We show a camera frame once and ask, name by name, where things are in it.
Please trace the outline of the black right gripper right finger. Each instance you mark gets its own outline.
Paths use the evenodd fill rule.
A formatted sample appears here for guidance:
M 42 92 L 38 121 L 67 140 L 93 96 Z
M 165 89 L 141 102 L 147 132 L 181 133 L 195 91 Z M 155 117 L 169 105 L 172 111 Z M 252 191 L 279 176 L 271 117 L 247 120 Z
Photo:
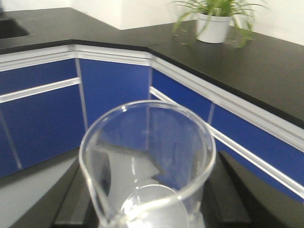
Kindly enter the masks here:
M 204 186 L 204 222 L 251 223 L 251 218 L 219 154 Z

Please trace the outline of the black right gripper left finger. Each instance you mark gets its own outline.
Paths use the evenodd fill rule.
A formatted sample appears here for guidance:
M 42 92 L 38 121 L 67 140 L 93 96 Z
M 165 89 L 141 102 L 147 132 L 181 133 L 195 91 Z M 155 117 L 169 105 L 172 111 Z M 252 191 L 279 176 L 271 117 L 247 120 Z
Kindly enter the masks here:
M 94 226 L 95 213 L 85 179 L 77 170 L 61 204 L 54 226 Z

